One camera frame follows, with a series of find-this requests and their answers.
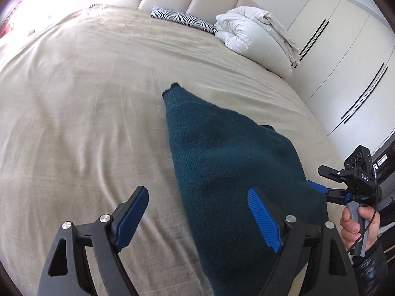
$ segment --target white wardrobe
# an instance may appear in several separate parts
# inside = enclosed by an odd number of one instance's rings
[[[395,34],[347,0],[310,0],[289,29],[301,63],[287,80],[342,158],[395,130]]]

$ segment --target beige bedsheet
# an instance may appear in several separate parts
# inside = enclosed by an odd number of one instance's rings
[[[21,292],[35,295],[62,222],[92,222],[144,185],[148,209],[121,252],[136,289],[211,295],[178,194],[161,93],[179,82],[272,125],[293,142],[308,179],[330,184],[317,168],[341,161],[285,81],[213,35],[142,11],[95,12],[37,34],[1,68],[0,260]],[[341,210],[329,211],[336,223]]]

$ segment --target zebra print pillow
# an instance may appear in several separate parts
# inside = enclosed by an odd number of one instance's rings
[[[154,6],[152,8],[151,17],[187,25],[188,27],[200,29],[211,34],[215,34],[217,31],[212,24],[207,23],[200,18],[194,17],[191,14],[178,12],[177,10],[163,8],[161,6]]]

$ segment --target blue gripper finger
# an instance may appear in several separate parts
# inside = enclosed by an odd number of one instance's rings
[[[248,190],[247,200],[266,245],[273,248],[275,253],[279,253],[283,247],[280,227],[271,215],[268,207],[253,188]]]
[[[113,247],[116,252],[119,253],[122,248],[129,246],[148,206],[148,200],[147,188],[140,186],[129,200],[121,204],[119,206],[120,209],[113,213],[114,221],[111,231],[115,236]]]
[[[311,180],[308,180],[307,183],[313,187],[314,189],[318,190],[319,192],[323,193],[323,194],[327,194],[329,192],[329,190],[324,186],[324,185],[320,185],[316,182],[312,182]]]

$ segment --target dark green sweater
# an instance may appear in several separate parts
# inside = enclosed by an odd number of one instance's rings
[[[309,224],[328,220],[292,143],[173,84],[163,93],[182,202],[202,268],[216,296],[257,296],[276,259],[248,208],[260,187],[282,211]]]

